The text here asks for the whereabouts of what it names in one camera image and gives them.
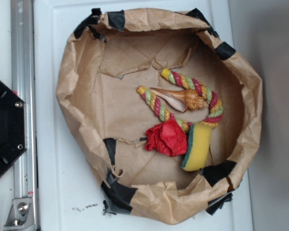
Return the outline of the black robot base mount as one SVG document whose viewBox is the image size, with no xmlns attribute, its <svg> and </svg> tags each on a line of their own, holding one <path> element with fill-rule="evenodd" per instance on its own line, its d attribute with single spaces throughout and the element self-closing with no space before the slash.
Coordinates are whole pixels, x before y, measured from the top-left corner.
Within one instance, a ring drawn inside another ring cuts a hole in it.
<svg viewBox="0 0 289 231">
<path fill-rule="evenodd" d="M 0 81 L 0 178 L 26 150 L 25 105 Z"/>
</svg>

